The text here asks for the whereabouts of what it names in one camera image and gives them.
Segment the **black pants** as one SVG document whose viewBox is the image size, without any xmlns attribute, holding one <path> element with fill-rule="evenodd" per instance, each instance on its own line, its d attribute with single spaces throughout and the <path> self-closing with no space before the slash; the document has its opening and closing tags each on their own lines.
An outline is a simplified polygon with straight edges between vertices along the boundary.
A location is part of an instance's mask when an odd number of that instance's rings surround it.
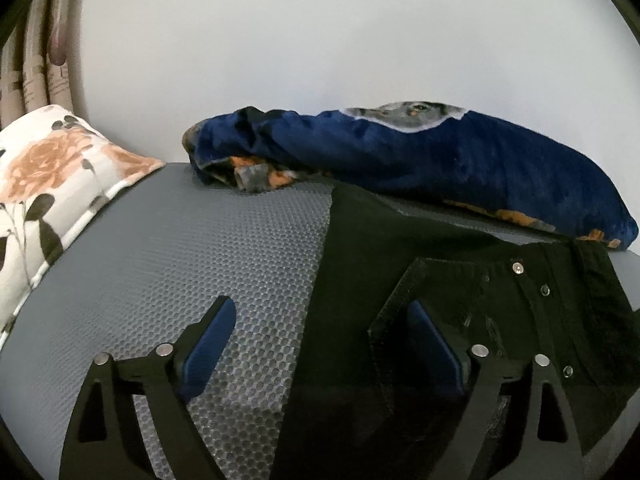
<svg viewBox="0 0 640 480">
<path fill-rule="evenodd" d="M 276 479 L 620 479 L 639 320 L 595 242 L 515 244 L 340 185 Z"/>
</svg>

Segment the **grey mesh mattress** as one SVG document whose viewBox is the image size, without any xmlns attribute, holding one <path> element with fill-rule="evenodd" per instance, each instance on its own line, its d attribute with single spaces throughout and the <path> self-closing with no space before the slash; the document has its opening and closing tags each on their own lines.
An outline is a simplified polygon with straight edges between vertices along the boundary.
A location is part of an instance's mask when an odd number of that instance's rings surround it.
<svg viewBox="0 0 640 480">
<path fill-rule="evenodd" d="M 61 479 L 68 423 L 94 357 L 147 356 L 227 296 L 235 303 L 235 328 L 188 411 L 223 479 L 275 479 L 271 469 L 340 185 L 243 195 L 201 185 L 188 168 L 171 165 L 106 206 L 28 298 L 2 350 L 2 477 Z M 570 241 L 378 199 L 403 214 L 510 243 Z M 605 250 L 639 319 L 639 259 Z M 154 479 L 177 479 L 144 396 L 134 397 L 134 408 Z"/>
</svg>

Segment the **floral pillow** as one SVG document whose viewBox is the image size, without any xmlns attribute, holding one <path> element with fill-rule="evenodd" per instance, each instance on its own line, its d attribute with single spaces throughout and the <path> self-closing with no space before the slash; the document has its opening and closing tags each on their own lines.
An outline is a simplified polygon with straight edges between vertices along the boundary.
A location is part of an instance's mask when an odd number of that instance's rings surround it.
<svg viewBox="0 0 640 480">
<path fill-rule="evenodd" d="M 59 105 L 1 131 L 1 337 L 102 207 L 165 163 L 108 140 Z"/>
</svg>

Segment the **blue fleece blanket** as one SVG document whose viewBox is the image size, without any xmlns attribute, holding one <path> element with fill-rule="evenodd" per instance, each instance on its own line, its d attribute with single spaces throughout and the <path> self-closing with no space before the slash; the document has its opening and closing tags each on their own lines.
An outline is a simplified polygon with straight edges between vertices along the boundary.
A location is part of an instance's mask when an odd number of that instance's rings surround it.
<svg viewBox="0 0 640 480">
<path fill-rule="evenodd" d="M 248 106 L 198 122 L 182 145 L 203 181 L 245 192 L 323 174 L 612 249 L 629 248 L 639 233 L 612 180 L 587 156 L 453 105 L 405 101 L 317 115 Z"/>
</svg>

